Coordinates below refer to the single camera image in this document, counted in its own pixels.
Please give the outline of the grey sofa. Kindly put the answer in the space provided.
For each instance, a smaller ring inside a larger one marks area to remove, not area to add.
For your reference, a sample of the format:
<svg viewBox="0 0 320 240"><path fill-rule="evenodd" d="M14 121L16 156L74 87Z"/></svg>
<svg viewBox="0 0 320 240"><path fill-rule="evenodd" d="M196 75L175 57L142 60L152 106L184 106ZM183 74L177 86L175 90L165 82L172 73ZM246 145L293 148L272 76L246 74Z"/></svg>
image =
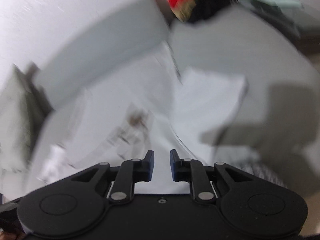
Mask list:
<svg viewBox="0 0 320 240"><path fill-rule="evenodd" d="M303 197L319 191L319 73L276 29L239 5L195 24L160 0L135 0L76 35L39 69L14 68L1 96L1 194L24 196L33 155L55 107L119 65L167 43L176 72L243 75L234 121L214 142L223 162Z"/></svg>

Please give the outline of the black folded garment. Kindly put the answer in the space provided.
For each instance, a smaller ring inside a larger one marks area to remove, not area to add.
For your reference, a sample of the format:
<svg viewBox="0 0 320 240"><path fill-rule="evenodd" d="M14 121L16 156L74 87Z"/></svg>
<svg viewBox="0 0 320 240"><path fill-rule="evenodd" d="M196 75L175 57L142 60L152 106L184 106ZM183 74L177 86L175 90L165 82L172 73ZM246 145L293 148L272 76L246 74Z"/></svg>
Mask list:
<svg viewBox="0 0 320 240"><path fill-rule="evenodd" d="M187 22L196 23L198 21L208 20L220 10L225 9L232 3L238 2L239 0L195 0L195 7L191 10Z"/></svg>

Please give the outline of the glass top side table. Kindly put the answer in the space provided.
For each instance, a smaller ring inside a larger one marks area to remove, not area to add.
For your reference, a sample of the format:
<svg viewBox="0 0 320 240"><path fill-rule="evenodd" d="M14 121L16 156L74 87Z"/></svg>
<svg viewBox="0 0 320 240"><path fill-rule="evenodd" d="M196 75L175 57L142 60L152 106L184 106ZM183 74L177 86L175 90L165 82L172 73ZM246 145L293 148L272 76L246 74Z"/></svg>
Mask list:
<svg viewBox="0 0 320 240"><path fill-rule="evenodd" d="M308 6L277 7L241 0L244 7L280 31L304 55L319 54L319 11Z"/></svg>

